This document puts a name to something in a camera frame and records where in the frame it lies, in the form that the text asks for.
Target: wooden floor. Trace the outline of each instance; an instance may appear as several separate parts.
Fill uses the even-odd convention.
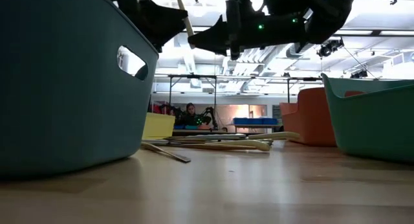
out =
[[[270,153],[140,150],[43,181],[0,184],[0,222],[414,223],[414,167],[279,142]]]

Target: bin handle hole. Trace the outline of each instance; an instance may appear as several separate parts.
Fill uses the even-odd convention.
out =
[[[147,63],[137,56],[134,52],[129,50],[126,46],[120,46],[118,52],[116,53],[116,60],[118,62],[119,68],[138,78],[141,81],[144,81],[148,75],[148,66]]]

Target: red object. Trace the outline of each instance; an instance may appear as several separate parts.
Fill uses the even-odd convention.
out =
[[[336,146],[324,88],[304,89],[297,104],[280,103],[285,131],[299,133],[298,142],[310,146]]]
[[[152,110],[152,113],[161,114],[161,109],[160,109],[160,106],[158,105],[153,105],[151,110]]]

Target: woman with dark hair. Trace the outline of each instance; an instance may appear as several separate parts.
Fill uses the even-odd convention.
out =
[[[198,118],[195,114],[195,106],[192,103],[187,104],[186,114],[183,116],[183,124],[187,126],[198,126]]]

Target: teal plastic bin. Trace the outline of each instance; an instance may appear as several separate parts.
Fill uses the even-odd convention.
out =
[[[336,143],[349,155],[414,162],[414,80],[323,82]],[[363,94],[345,97],[347,91]]]
[[[109,0],[3,0],[0,178],[79,170],[140,146],[158,54]],[[125,46],[144,62],[122,71]]]

